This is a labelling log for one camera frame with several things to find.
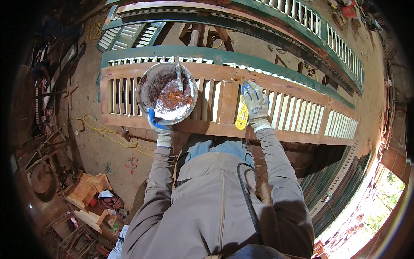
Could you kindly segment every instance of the yellow extension cord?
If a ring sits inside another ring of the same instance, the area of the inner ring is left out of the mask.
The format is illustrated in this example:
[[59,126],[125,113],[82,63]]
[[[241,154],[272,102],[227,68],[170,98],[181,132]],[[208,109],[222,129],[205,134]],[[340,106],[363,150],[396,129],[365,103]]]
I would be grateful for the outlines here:
[[[89,125],[89,123],[87,123],[86,122],[86,120],[85,120],[85,117],[89,117],[90,119],[92,119],[93,121],[95,121],[96,123],[98,123],[102,128],[95,128],[95,127],[92,127],[91,125]],[[71,121],[71,120],[81,120],[81,121],[83,121],[89,128],[91,128],[92,130],[95,130],[95,131],[99,131],[102,135],[104,135],[105,137],[107,137],[107,138],[109,138],[110,140],[112,140],[113,142],[115,142],[115,143],[118,143],[118,144],[121,144],[121,145],[123,145],[124,147],[126,147],[126,148],[133,148],[133,149],[135,149],[136,151],[138,151],[138,152],[140,152],[140,153],[142,153],[142,154],[144,154],[144,155],[147,155],[147,156],[149,156],[149,157],[154,157],[153,155],[150,155],[150,154],[147,154],[147,153],[145,153],[145,152],[142,152],[142,151],[140,151],[140,150],[138,150],[137,149],[137,147],[139,147],[139,148],[144,148],[144,149],[148,149],[148,150],[151,150],[151,151],[155,151],[155,150],[153,150],[153,149],[151,149],[151,148],[146,148],[146,147],[143,147],[143,146],[141,146],[141,145],[138,145],[138,138],[136,138],[137,139],[137,142],[135,142],[135,143],[133,143],[133,145],[125,145],[124,143],[121,143],[121,142],[119,142],[119,141],[116,141],[116,140],[114,140],[114,139],[112,139],[111,137],[109,137],[108,135],[106,135],[104,132],[109,132],[109,133],[113,133],[113,134],[115,134],[118,138],[120,138],[121,140],[123,140],[125,143],[129,143],[128,141],[126,141],[124,138],[122,138],[121,136],[119,136],[115,131],[111,131],[110,129],[108,129],[108,128],[106,128],[104,125],[102,125],[102,124],[100,124],[99,122],[97,122],[96,120],[94,120],[91,116],[89,116],[89,115],[87,115],[87,114],[85,114],[84,116],[83,116],[83,118],[71,118],[70,120],[68,120],[67,122],[65,122],[60,128],[62,128],[64,125],[66,125],[67,123],[69,123],[69,121]]]
[[94,40],[99,39],[102,36],[102,31],[101,31],[101,22],[100,20],[105,19],[107,15],[103,16],[102,18],[98,19],[95,21],[95,23],[91,25],[91,18],[89,18],[89,23],[88,23],[88,42],[93,42]]

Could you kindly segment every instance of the blue rubber-coated glove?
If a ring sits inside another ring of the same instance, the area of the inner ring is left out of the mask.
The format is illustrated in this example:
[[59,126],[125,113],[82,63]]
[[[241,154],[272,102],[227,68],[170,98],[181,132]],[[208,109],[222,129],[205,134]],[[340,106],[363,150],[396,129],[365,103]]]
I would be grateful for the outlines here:
[[249,124],[258,132],[264,128],[272,128],[267,119],[269,98],[263,94],[263,88],[249,80],[242,81],[244,102],[249,110]]
[[158,123],[159,119],[155,117],[153,108],[148,111],[148,123],[149,126],[158,133],[158,139],[156,145],[165,148],[173,147],[173,129],[171,126],[165,126]]

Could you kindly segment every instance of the gloved hand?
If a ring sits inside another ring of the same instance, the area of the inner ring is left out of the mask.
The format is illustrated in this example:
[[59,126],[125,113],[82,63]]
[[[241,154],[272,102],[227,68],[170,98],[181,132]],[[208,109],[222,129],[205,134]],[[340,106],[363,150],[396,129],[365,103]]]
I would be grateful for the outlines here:
[[148,123],[149,126],[158,133],[158,139],[156,140],[156,145],[166,148],[173,147],[173,129],[171,126],[165,126],[158,123],[159,119],[155,117],[155,112],[153,108],[150,108],[148,111]]
[[263,88],[248,80],[243,80],[242,84],[241,91],[244,102],[249,110],[250,126],[255,133],[264,128],[272,128],[267,120],[269,99],[263,94]]

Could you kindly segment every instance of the wooden furniture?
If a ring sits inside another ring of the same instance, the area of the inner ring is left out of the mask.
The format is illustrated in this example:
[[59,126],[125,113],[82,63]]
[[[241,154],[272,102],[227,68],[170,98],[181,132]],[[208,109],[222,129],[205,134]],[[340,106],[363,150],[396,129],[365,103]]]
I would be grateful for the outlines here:
[[112,190],[106,175],[97,174],[92,176],[82,173],[74,187],[66,192],[63,191],[63,197],[80,209],[75,211],[75,215],[100,233],[102,233],[102,222],[107,222],[113,228],[116,216],[112,215],[108,209],[99,209],[97,206],[93,208],[88,205],[96,193],[105,190]]
[[112,215],[108,209],[104,210],[101,215],[91,211],[85,212],[83,210],[75,211],[75,215],[99,233],[102,233],[101,224],[103,222],[106,222],[111,228],[113,228],[116,221],[116,216]]
[[63,197],[76,207],[88,213],[87,206],[96,193],[112,190],[108,178],[104,174],[92,176],[82,173],[79,182],[69,192],[63,192]]
[[[133,89],[140,76],[155,62],[117,65],[101,70],[101,119],[110,125],[149,128]],[[245,66],[185,63],[198,87],[198,100],[191,115],[174,130],[185,133],[254,139],[251,127],[238,130],[234,122],[240,105],[241,80],[265,88],[270,101],[270,123],[279,141],[353,145],[358,116],[346,105],[278,76],[250,71]]]

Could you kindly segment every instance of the person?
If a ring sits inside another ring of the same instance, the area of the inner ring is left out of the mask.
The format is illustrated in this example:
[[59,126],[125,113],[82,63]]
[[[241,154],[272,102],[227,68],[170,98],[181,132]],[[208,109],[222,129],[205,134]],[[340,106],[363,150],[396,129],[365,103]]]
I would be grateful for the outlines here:
[[124,225],[116,240],[115,247],[109,252],[107,259],[121,259],[122,246],[125,241],[125,235],[128,231],[128,225]]
[[150,109],[157,148],[144,204],[125,236],[123,259],[276,258],[277,252],[312,256],[311,218],[294,169],[267,119],[268,98],[251,81],[242,93],[265,156],[272,206],[255,196],[254,160],[240,139],[191,136],[179,154],[173,190],[173,131],[160,125]]
[[80,37],[84,32],[84,24],[63,26],[55,17],[46,15],[42,19],[42,26],[36,30],[37,35],[44,37],[56,36],[56,39],[68,40]]
[[36,83],[36,88],[39,88],[41,85],[41,81],[43,79],[47,80],[47,84],[51,83],[51,77],[49,75],[49,68],[50,68],[50,61],[48,59],[45,59],[43,61],[37,62],[33,65],[33,68],[31,70],[31,73],[33,75],[33,80]]

